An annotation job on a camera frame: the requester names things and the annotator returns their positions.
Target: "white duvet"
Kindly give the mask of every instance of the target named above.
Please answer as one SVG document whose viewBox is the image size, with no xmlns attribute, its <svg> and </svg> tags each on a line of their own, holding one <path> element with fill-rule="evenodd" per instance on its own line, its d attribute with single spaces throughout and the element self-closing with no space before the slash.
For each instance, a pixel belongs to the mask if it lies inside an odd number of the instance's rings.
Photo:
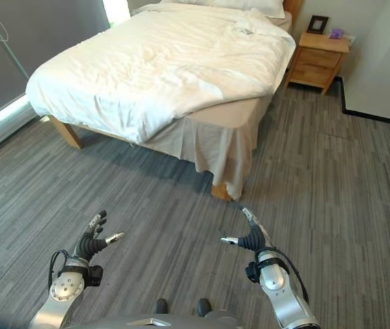
<svg viewBox="0 0 390 329">
<path fill-rule="evenodd" d="M 30 77 L 40 115 L 143 143 L 172 120 L 273 94 L 295 43 L 259 11 L 146 5 Z"/>
</svg>

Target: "picture frame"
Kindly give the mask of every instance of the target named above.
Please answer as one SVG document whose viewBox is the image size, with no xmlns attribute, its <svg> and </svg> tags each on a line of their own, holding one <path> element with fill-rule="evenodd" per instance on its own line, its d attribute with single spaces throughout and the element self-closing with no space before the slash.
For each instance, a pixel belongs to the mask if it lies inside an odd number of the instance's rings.
<svg viewBox="0 0 390 329">
<path fill-rule="evenodd" d="M 326 16 L 312 15 L 312 19 L 310 20 L 307 32 L 314 34 L 323 34 L 328 21 L 329 18 Z"/>
</svg>

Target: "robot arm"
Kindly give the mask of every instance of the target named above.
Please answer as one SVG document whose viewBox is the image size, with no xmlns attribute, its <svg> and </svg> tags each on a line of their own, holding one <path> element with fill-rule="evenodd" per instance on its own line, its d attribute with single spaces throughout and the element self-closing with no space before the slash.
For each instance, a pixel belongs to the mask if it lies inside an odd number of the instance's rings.
<svg viewBox="0 0 390 329">
<path fill-rule="evenodd" d="M 100 285 L 103 269 L 100 266 L 89 266 L 91 258 L 109 244 L 118 241 L 125 233 L 120 232 L 106 239 L 96 239 L 106 222 L 106 211 L 100 212 L 88 224 L 76 243 L 72 256 L 64 250 L 55 253 L 51 259 L 49 273 L 49 296 L 36 313 L 30 328 L 62 328 L 70 320 L 73 306 L 79 302 L 86 287 Z M 56 255 L 62 252 L 65 262 L 58 278 L 51 283 L 51 272 Z"/>
<path fill-rule="evenodd" d="M 242 238 L 226 237 L 221 240 L 256 253 L 255 262 L 251 262 L 245 269 L 247 276 L 252 282 L 260 283 L 272 303 L 282 329 L 320 329 L 317 319 L 310 311 L 306 288 L 292 262 L 272 245 L 266 230 L 254 214 L 244 207 L 239 208 L 247 218 L 251 233 Z M 302 285 L 303 297 L 291 285 L 290 270 L 283 258 L 297 275 Z"/>
</svg>

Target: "wooden nightstand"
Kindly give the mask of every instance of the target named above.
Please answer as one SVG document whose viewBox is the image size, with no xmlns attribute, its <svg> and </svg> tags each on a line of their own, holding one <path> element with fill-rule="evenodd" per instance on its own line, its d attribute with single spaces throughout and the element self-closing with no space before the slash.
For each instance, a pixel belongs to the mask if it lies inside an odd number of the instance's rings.
<svg viewBox="0 0 390 329">
<path fill-rule="evenodd" d="M 327 93 L 341 63 L 349 52 L 348 39 L 329 39 L 326 35 L 303 33 L 292 60 L 289 82 L 323 88 Z"/>
</svg>

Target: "window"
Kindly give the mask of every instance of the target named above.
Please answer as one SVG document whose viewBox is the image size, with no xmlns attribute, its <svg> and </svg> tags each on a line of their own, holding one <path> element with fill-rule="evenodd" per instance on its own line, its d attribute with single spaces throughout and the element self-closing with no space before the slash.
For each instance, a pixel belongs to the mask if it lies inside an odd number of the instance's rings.
<svg viewBox="0 0 390 329">
<path fill-rule="evenodd" d="M 105 5 L 106 16 L 111 27 L 131 17 L 127 0 L 103 0 L 103 4 Z"/>
</svg>

